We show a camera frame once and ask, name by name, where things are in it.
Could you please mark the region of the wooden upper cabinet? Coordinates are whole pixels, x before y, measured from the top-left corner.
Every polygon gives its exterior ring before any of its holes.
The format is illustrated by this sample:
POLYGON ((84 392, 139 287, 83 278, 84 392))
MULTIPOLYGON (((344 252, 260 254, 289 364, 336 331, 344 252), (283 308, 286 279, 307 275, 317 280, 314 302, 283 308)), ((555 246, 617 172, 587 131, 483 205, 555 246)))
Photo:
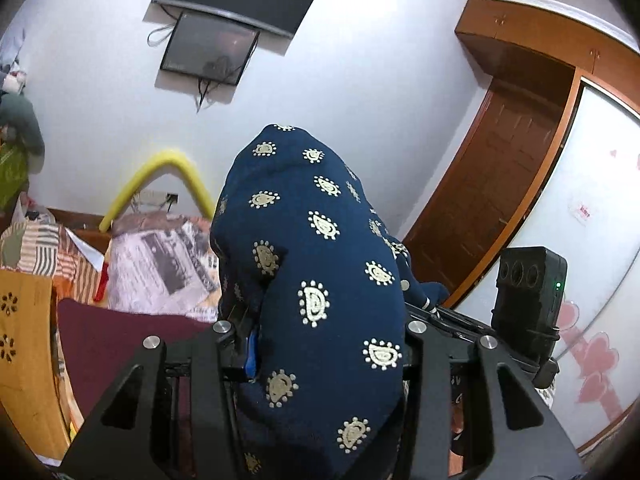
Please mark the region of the wooden upper cabinet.
POLYGON ((639 55, 589 25, 536 6, 468 0, 454 30, 485 73, 556 106, 576 72, 639 108, 639 55))

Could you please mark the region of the brown wooden door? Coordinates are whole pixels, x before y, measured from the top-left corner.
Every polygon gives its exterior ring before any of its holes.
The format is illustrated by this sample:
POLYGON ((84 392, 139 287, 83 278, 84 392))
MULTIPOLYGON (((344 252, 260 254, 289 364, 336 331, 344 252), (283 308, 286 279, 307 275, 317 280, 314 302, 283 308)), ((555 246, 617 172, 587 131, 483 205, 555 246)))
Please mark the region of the brown wooden door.
POLYGON ((413 273, 439 282, 457 307, 490 268, 499 243, 537 183, 551 150, 573 81, 538 88, 491 81, 442 180, 404 238, 413 273))

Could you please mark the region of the yellow foam tube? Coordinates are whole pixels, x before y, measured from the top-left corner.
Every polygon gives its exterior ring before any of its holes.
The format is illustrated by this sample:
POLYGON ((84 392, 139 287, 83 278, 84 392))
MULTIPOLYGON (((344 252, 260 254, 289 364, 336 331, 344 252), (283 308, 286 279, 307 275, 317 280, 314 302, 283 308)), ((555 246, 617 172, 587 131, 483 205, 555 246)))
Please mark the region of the yellow foam tube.
POLYGON ((182 181, 189 190, 194 204, 205 218, 213 218, 216 204, 196 169, 194 162, 183 152, 168 148, 151 156, 126 182, 111 206, 108 207, 100 224, 99 231, 106 233, 112 222, 126 209, 134 194, 145 188, 150 182, 163 174, 171 174, 182 181))

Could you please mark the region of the small wall monitor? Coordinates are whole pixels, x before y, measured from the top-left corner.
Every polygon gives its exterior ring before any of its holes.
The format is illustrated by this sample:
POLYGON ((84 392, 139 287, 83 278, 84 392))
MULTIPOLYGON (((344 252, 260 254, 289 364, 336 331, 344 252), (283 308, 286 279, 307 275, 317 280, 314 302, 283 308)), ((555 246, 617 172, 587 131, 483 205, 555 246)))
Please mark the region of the small wall monitor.
POLYGON ((160 63, 164 72, 236 87, 258 44, 257 29, 196 12, 182 12, 160 63))

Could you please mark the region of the maroon folded garment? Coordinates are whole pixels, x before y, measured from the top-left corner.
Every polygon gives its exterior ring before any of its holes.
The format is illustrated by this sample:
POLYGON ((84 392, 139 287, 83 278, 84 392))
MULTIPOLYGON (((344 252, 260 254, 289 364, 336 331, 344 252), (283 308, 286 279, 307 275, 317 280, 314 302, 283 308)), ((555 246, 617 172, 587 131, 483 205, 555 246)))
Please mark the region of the maroon folded garment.
POLYGON ((209 329, 209 324, 182 315, 127 313, 62 300, 58 331, 81 415, 89 415, 145 337, 156 335, 170 344, 209 329))

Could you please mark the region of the wooden lap desk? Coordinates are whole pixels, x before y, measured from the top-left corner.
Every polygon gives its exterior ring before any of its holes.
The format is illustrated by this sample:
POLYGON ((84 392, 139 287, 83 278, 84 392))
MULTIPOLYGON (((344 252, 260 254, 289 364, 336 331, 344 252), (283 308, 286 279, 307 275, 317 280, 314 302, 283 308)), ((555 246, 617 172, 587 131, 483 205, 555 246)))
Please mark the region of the wooden lap desk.
POLYGON ((1 272, 1 403, 32 452, 60 460, 70 446, 51 352, 50 278, 1 272))

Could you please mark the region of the navy patterned garment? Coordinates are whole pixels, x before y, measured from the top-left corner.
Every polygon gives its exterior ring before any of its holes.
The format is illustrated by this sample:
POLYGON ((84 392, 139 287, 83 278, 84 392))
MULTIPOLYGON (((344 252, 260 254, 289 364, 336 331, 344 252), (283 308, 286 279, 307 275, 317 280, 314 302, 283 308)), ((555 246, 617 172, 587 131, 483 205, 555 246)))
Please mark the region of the navy patterned garment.
POLYGON ((223 318, 252 321, 235 393, 254 479, 384 479, 405 415, 407 307, 433 307, 340 156, 271 124, 228 173, 210 229, 223 318))

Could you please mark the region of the printed bed sheet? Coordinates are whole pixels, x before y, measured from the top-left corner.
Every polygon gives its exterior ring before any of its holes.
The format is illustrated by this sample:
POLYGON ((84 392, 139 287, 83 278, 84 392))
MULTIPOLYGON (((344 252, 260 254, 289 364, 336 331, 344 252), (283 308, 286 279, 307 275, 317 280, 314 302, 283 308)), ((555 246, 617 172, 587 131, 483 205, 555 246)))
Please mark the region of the printed bed sheet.
POLYGON ((24 220, 1 235, 1 272, 50 278, 51 352, 58 404, 70 441, 84 422, 58 331, 58 304, 71 299, 119 312, 182 315, 211 323, 220 298, 218 260, 202 219, 130 214, 108 234, 105 252, 59 223, 24 220))

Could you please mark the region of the green covered side table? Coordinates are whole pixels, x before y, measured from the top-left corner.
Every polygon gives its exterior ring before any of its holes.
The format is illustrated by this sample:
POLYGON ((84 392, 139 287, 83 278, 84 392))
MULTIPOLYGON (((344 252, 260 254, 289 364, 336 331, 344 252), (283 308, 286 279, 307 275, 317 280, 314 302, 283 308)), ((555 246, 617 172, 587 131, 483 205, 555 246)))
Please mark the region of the green covered side table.
POLYGON ((0 208, 6 214, 28 183, 28 156, 20 144, 2 143, 0 162, 0 208))

